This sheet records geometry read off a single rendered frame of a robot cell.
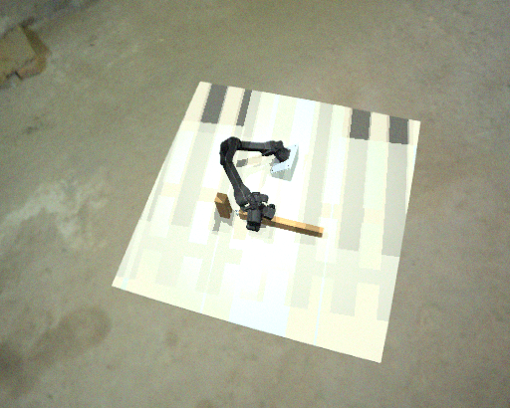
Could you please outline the wooden rail with steel hooks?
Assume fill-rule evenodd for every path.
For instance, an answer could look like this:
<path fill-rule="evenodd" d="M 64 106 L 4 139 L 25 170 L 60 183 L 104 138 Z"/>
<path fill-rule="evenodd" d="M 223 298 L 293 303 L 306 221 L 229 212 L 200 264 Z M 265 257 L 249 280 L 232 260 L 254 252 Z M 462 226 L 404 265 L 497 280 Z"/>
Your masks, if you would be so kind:
<path fill-rule="evenodd" d="M 241 208 L 240 208 L 240 210 L 235 209 L 235 212 L 237 212 L 237 211 L 239 213 L 236 213 L 236 215 L 239 215 L 240 219 L 243 219 L 243 220 L 247 219 L 247 212 L 244 213 Z M 293 231 L 293 232 L 298 232 L 298 233 L 302 233 L 302 234 L 306 234 L 306 235 L 310 235 L 310 236 L 314 236 L 314 237 L 318 237 L 318 238 L 323 237 L 323 233 L 324 233 L 324 229 L 325 229 L 323 227 L 318 227 L 318 226 L 314 226 L 314 225 L 310 225 L 310 224 L 306 224 L 306 223 L 302 223 L 302 222 L 297 222 L 297 221 L 293 221 L 293 220 L 289 220 L 289 219 L 285 219 L 285 218 L 280 218 L 280 217 L 276 217 L 276 216 L 274 216 L 274 218 L 272 220 L 268 220 L 263 217 L 261 219 L 263 219 L 261 224 L 273 226 L 273 227 L 277 227 L 277 228 L 281 228 L 281 229 L 285 229 L 285 230 L 289 230 L 289 231 Z"/>

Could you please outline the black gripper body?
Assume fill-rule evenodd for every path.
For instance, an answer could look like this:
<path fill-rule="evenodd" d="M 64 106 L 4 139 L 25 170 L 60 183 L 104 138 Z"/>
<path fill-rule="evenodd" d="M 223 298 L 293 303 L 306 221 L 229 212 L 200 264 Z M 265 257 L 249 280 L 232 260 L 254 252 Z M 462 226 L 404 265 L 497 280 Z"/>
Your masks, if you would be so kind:
<path fill-rule="evenodd" d="M 269 196 L 268 195 L 260 193 L 260 198 L 261 198 L 262 202 L 268 203 L 268 200 L 269 200 Z M 262 205 L 264 206 L 264 203 L 262 203 Z M 262 209 L 260 210 L 261 212 L 263 210 L 263 206 L 262 206 Z M 254 231 L 254 232 L 259 232 L 260 226 L 258 226 L 258 227 L 249 226 L 249 224 L 247 222 L 246 229 L 250 230 L 250 231 Z"/>

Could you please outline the wooden post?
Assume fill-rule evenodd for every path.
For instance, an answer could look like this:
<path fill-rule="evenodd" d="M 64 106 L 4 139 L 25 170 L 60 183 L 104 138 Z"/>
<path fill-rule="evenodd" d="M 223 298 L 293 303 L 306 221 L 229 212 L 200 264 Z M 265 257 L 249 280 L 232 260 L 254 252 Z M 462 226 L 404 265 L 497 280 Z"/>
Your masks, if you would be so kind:
<path fill-rule="evenodd" d="M 230 219 L 230 213 L 232 213 L 232 208 L 227 194 L 217 192 L 216 197 L 214 199 L 214 203 L 216 205 L 220 217 Z"/>

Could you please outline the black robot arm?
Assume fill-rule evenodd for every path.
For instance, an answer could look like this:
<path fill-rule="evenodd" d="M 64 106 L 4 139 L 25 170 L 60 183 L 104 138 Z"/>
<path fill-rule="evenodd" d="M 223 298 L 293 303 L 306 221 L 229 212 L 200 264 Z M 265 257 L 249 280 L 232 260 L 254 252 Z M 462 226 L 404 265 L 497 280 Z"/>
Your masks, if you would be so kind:
<path fill-rule="evenodd" d="M 230 136 L 220 143 L 220 164 L 223 166 L 228 179 L 234 190 L 234 198 L 245 213 L 247 212 L 247 219 L 249 226 L 258 227 L 261 225 L 261 218 L 272 220 L 274 218 L 276 208 L 275 204 L 269 204 L 267 207 L 262 205 L 260 192 L 252 192 L 245 186 L 240 178 L 240 175 L 233 163 L 233 156 L 237 150 L 242 151 L 257 151 L 262 156 L 271 156 L 274 154 L 280 163 L 288 160 L 291 148 L 287 149 L 282 140 L 268 140 L 265 142 L 244 141 L 238 137 Z M 246 204 L 250 204 L 245 207 Z M 262 209 L 262 212 L 260 211 Z"/>

